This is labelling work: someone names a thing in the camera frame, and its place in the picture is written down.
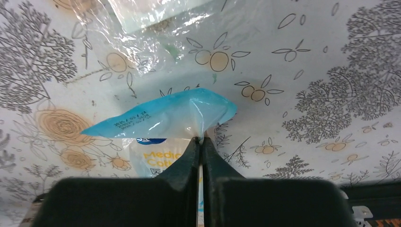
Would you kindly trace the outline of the gauze pads clear bag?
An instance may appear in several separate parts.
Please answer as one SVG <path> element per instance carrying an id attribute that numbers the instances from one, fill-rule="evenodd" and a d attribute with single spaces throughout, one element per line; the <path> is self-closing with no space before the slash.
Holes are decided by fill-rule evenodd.
<path id="1" fill-rule="evenodd" d="M 144 75 L 183 58 L 185 35 L 221 11 L 222 0 L 72 0 L 98 61 Z"/>

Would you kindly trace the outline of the blue cotton ball bag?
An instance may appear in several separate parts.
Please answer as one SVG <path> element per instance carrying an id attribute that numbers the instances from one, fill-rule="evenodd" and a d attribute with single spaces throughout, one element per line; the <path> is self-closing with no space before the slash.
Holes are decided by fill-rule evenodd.
<path id="1" fill-rule="evenodd" d="M 185 90 L 142 103 L 103 120 L 83 135 L 120 139 L 139 177 L 156 177 L 176 162 L 192 138 L 230 120 L 237 106 L 204 88 Z"/>

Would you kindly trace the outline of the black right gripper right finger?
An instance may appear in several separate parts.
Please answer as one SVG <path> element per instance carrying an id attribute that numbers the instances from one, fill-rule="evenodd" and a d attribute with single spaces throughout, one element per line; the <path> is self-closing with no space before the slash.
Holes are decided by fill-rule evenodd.
<path id="1" fill-rule="evenodd" d="M 245 178 L 202 142 L 207 227 L 353 227 L 349 205 L 325 180 Z"/>

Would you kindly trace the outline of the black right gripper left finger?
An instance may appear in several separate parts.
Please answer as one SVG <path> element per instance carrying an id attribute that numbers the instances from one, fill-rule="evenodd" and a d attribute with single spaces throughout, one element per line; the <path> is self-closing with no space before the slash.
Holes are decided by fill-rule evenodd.
<path id="1" fill-rule="evenodd" d="M 34 227 L 195 227 L 200 143 L 153 178 L 65 178 L 45 195 Z"/>

